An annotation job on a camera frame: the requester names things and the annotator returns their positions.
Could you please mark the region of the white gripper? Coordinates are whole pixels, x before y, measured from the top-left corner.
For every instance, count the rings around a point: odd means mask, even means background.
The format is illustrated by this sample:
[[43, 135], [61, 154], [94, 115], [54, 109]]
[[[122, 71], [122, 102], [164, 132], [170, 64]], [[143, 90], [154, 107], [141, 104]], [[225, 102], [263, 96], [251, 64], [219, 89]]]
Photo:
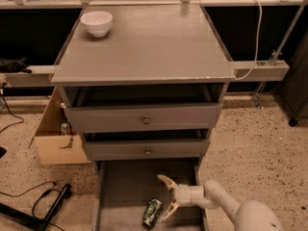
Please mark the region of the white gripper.
[[158, 174], [157, 177], [165, 183], [169, 191], [173, 191], [175, 202], [171, 202], [167, 207], [167, 211], [162, 217], [162, 222], [166, 222], [179, 207], [201, 206], [204, 197], [204, 188], [201, 186], [189, 186], [177, 184], [169, 177]]

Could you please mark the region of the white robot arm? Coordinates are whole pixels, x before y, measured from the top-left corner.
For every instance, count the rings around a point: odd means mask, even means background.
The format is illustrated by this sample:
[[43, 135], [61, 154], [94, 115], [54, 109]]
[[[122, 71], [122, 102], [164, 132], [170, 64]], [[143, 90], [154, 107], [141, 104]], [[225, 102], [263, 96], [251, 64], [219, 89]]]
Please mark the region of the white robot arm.
[[173, 195], [173, 202], [163, 215], [163, 221], [168, 220], [179, 208], [221, 208], [233, 223], [234, 231], [285, 231], [268, 205], [257, 200], [240, 203], [218, 181], [207, 180], [203, 186], [189, 186], [177, 184], [163, 174], [158, 174], [157, 177]]

